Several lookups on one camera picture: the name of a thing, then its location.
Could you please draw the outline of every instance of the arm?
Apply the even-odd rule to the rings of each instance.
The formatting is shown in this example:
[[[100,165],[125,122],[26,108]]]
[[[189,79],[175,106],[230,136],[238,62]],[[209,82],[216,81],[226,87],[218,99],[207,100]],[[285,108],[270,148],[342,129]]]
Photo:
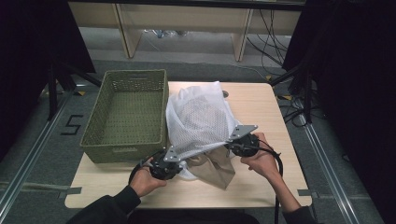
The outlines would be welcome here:
[[[140,204],[140,198],[164,186],[166,181],[153,178],[149,168],[142,167],[119,194],[114,197],[107,195],[96,200],[67,223],[127,223],[127,215]]]
[[[264,133],[255,134],[261,141],[266,143]],[[260,147],[269,149],[263,142],[260,142]],[[288,223],[316,223],[307,207],[301,207],[299,202],[291,194],[288,186],[277,170],[274,157],[270,153],[258,151],[257,154],[252,157],[241,158],[241,162],[247,164],[249,170],[256,171],[259,175],[264,176],[268,180],[282,205],[284,217]]]

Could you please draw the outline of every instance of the green basket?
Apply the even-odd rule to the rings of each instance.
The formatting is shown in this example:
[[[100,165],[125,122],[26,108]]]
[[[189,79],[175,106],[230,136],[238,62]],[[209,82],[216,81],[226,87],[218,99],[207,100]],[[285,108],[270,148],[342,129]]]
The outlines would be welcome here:
[[[165,70],[108,71],[81,140],[95,163],[136,161],[166,147]]]

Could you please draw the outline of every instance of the person's right hand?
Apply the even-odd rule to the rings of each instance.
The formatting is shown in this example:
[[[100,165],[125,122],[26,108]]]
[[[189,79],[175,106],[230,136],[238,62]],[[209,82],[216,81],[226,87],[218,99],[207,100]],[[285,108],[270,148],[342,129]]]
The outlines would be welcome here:
[[[261,141],[267,143],[264,133],[254,133],[254,134]],[[271,150],[271,148],[269,148],[263,142],[260,142],[260,147]],[[274,156],[271,155],[269,152],[259,150],[256,153],[256,155],[254,155],[252,157],[242,157],[241,162],[248,165],[249,170],[254,170],[259,175],[262,175],[267,179],[280,177],[280,173],[277,170],[277,166],[276,166],[276,160],[275,160]]]
[[[150,194],[159,187],[166,186],[166,181],[152,177],[149,168],[144,166],[136,172],[129,186],[134,189],[140,198]]]

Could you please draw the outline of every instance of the white mesh bag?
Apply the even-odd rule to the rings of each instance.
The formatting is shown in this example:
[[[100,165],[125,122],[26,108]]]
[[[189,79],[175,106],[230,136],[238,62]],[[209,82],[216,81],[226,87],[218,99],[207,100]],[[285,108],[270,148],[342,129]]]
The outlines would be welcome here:
[[[181,160],[224,145],[237,124],[218,81],[170,95],[166,122]]]

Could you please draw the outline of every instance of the person's left hand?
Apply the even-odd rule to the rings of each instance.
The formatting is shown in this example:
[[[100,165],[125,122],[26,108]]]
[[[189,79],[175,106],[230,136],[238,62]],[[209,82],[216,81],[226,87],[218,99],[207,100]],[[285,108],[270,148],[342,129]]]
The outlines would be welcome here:
[[[149,168],[143,166],[136,172],[129,186],[134,189],[140,198],[150,194],[159,187],[165,187],[166,181],[152,177]]]

